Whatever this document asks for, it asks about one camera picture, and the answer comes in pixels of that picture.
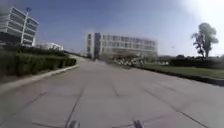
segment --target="lamp post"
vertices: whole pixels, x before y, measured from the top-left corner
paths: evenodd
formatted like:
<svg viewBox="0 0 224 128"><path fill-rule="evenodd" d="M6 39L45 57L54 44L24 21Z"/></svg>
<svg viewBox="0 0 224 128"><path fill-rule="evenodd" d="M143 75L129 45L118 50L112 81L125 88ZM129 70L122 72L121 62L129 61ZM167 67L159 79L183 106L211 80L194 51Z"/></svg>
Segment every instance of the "lamp post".
<svg viewBox="0 0 224 128"><path fill-rule="evenodd" d="M21 42L20 42L21 44L23 44L24 33L25 33L25 30L26 30L26 23L27 23L30 11L31 11L31 8L26 8L26 17L25 17L24 24L23 24L23 31L22 31Z"/></svg>

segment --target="pavement crack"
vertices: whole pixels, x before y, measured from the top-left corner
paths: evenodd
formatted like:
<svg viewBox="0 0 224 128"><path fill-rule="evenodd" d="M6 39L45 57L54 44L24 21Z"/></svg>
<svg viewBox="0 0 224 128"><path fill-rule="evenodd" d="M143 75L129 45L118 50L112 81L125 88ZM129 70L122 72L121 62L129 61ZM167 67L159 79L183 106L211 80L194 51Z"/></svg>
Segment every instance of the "pavement crack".
<svg viewBox="0 0 224 128"><path fill-rule="evenodd" d="M35 122L32 122L32 124L33 124L33 125L42 126L42 127L46 127L46 128L63 128L63 127L60 127L60 126L52 126L52 125L46 125L46 124L35 123Z"/></svg>
<svg viewBox="0 0 224 128"><path fill-rule="evenodd" d="M12 113L11 115L9 115L8 117L6 117L5 120L3 120L0 123L0 126L5 123L6 121L8 121L9 119L11 119L14 115L16 115L17 113L21 112L22 110L24 110L25 108L27 108L28 106L30 106L32 103L34 103L35 101L37 101L40 97L46 95L47 92L41 93L39 94L36 98L34 98L33 100L31 100L30 102L28 102L27 104L25 104L23 107L21 107L20 109L18 109L16 112Z"/></svg>
<svg viewBox="0 0 224 128"><path fill-rule="evenodd" d="M79 101L80 101L80 99L81 99L81 97L82 97L82 95L83 95L83 92L84 92L85 88L86 88L86 85L83 86L83 88L82 88L82 90L81 90L81 92L80 92L80 94L79 94L79 96L78 96L78 98L77 98L77 100L76 100L76 102L75 102L73 108L72 108L72 111L70 112L70 114L69 114L69 116L68 116L68 119L66 120L65 128L67 128L67 127L69 126L69 122L70 122L70 120L71 120L71 118L72 118L72 114L74 113L75 108L76 108L76 106L78 105L78 103L79 103Z"/></svg>
<svg viewBox="0 0 224 128"><path fill-rule="evenodd" d="M169 102L167 102L167 101L164 100L163 98L161 98L161 97L159 97L159 96L157 96L157 95L151 93L151 92L150 92L149 90L147 90L145 87L143 87L143 86L141 86L141 87L142 87L142 89L143 89L144 91L146 91L148 94L150 94L151 96L157 98L157 99L160 100L161 102L164 102L165 104L167 104L168 106L170 106L170 107L171 107L173 110L175 110L176 112L181 113L181 114L184 115L185 117L191 119L192 121L196 122L197 124L199 124L199 125L201 125L201 126L203 126L203 127L205 127L205 128L210 128L210 127L206 126L205 124L199 122L198 120L194 119L194 118L191 117L190 115L188 115L188 114L182 112L181 110L179 110L178 108L174 107L173 105L171 105Z"/></svg>

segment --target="grass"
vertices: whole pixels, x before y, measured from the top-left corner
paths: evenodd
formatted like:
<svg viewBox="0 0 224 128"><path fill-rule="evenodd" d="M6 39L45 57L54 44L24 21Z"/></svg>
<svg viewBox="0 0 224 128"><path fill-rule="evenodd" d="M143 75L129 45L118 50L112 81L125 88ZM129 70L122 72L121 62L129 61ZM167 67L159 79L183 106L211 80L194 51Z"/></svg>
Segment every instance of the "grass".
<svg viewBox="0 0 224 128"><path fill-rule="evenodd" d="M147 69L156 71L172 72L177 74L183 74L188 76L203 76L216 79L224 79L224 70L220 69L205 69L195 67L173 67L173 66L160 66L148 64L145 65Z"/></svg>

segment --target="curb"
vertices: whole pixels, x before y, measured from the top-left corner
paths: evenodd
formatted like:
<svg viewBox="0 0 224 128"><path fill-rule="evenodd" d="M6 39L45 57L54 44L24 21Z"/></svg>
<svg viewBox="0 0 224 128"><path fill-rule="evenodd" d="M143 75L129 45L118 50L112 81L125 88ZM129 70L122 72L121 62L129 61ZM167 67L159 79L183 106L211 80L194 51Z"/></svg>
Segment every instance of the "curb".
<svg viewBox="0 0 224 128"><path fill-rule="evenodd" d="M63 68L63 69L58 69L58 70L55 70L55 71L50 71L50 72L47 72L47 73L44 73L44 74L31 76L31 77L24 78L24 79L17 80L17 81L13 81L13 82L10 82L10 83L2 84L2 85L0 85L0 95L2 93L5 93L5 92L10 91L12 89L19 88L23 85L26 85L26 84L29 84L29 83L32 83L32 82L35 82L35 81L39 81L43 78L50 77L50 76L53 76L53 75L56 75L56 74L59 74L59 73L63 73L63 72L66 72L68 70L75 69L75 68L78 68L78 67L79 67L78 65L75 65L75 66L71 66L71 67L67 67L67 68Z"/></svg>
<svg viewBox="0 0 224 128"><path fill-rule="evenodd" d="M159 71L159 70L148 69L148 68L144 68L144 67L135 67L135 68L141 69L141 70L152 71L152 72L156 72L156 73L162 73L162 74L165 74L165 75L170 75L170 76L176 76L176 77L180 77L180 78L195 80L195 81L199 81L199 82L204 82L204 83L212 84L214 86L217 85L217 86L220 86L220 87L224 87L224 79L215 79L215 78L201 77L201 76L188 76L188 75L184 75L184 74Z"/></svg>

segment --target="tree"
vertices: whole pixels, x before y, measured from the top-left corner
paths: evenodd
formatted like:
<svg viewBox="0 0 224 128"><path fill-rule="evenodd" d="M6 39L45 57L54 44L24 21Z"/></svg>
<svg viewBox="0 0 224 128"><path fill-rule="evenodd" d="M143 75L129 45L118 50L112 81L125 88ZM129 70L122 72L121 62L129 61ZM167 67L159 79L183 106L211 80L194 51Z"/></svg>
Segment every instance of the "tree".
<svg viewBox="0 0 224 128"><path fill-rule="evenodd" d="M201 54L202 57L208 57L212 49L211 45L218 43L218 39L215 37L216 30L208 23L201 23L198 29L198 33L194 33L191 36L191 38L195 38L193 45L196 45L198 54Z"/></svg>
<svg viewBox="0 0 224 128"><path fill-rule="evenodd" d="M184 55L177 55L176 58L177 59L183 59L184 58Z"/></svg>

